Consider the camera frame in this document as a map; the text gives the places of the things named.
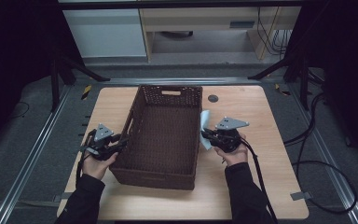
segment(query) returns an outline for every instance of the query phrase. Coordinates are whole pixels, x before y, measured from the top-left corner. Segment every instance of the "person's left hand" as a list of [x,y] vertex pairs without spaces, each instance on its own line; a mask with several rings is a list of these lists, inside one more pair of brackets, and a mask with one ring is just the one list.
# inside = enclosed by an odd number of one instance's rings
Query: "person's left hand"
[[90,175],[99,180],[103,179],[106,169],[115,162],[118,152],[113,154],[106,161],[95,160],[88,151],[85,152],[85,160],[83,163],[83,174]]

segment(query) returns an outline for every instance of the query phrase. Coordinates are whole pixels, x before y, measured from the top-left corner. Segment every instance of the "wooden table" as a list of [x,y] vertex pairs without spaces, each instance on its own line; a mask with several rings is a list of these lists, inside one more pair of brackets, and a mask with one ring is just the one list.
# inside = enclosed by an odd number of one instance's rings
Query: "wooden table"
[[[120,133],[137,88],[102,89],[89,121],[87,132],[104,124]],[[216,103],[208,101],[215,94]],[[293,168],[282,143],[263,89],[259,86],[203,87],[202,108],[211,110],[209,127],[214,129],[222,117],[250,122],[240,128],[252,145],[263,173],[267,193],[278,219],[303,219],[309,214],[304,200],[293,201],[299,192]],[[75,190],[77,156],[65,192]],[[255,164],[249,163],[258,185]],[[150,189],[119,184],[109,170],[103,178],[106,187],[101,199],[99,219],[109,220],[222,220],[231,219],[227,183],[222,159],[213,150],[200,146],[194,190]],[[57,214],[66,204],[62,200]]]

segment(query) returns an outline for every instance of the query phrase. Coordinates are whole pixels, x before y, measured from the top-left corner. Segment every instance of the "person's right hand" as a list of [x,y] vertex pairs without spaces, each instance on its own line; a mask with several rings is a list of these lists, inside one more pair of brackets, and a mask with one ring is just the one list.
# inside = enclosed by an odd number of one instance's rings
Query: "person's right hand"
[[[246,136],[240,133],[241,138],[245,139]],[[220,147],[213,148],[217,155],[221,156],[227,163],[227,166],[231,166],[240,162],[248,162],[248,148],[244,144],[240,144],[237,149],[232,152],[224,152]]]
[[103,176],[107,170],[107,168],[116,161],[116,157],[118,152],[113,154],[109,159],[106,161],[97,161],[95,160],[88,151],[85,154],[85,160],[83,164],[83,174],[90,175],[94,178],[99,180],[103,179]]

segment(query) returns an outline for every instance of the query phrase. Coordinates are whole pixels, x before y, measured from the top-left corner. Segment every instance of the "metal frame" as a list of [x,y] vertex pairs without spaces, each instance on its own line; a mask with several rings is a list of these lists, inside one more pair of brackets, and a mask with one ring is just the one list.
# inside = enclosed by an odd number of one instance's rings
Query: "metal frame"
[[180,8],[180,7],[303,7],[323,0],[176,0],[176,1],[120,1],[82,2],[34,5],[59,7],[62,10],[131,9],[131,8]]
[[0,223],[7,222],[11,212],[14,209],[14,206],[16,205],[16,202],[19,200],[22,190],[24,189],[25,184],[27,183],[28,178],[31,175],[31,172],[33,171],[37,160],[39,159],[39,156],[42,153],[46,142],[48,141],[48,138],[51,134],[52,129],[54,128],[57,118],[62,111],[63,106],[65,105],[68,93],[71,88],[71,86],[64,86],[61,95],[61,102],[58,104],[57,109],[54,112],[51,112],[50,116],[48,117],[48,120],[46,121],[42,132],[37,137],[37,140],[34,143],[34,146],[27,160],[22,166],[7,196],[2,201],[0,205]]
[[142,78],[112,78],[110,81],[99,82],[97,84],[128,87],[128,86],[139,86],[139,85],[219,86],[219,85],[249,85],[249,84],[259,84],[259,83],[260,81],[249,80],[247,77],[202,77],[202,78],[142,77]]

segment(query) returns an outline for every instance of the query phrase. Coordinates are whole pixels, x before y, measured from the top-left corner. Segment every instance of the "brown woven basket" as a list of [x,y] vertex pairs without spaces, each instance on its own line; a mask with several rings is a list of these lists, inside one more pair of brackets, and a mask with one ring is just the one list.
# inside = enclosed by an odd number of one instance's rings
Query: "brown woven basket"
[[121,184],[193,189],[202,87],[140,86],[122,131],[129,138],[110,171]]

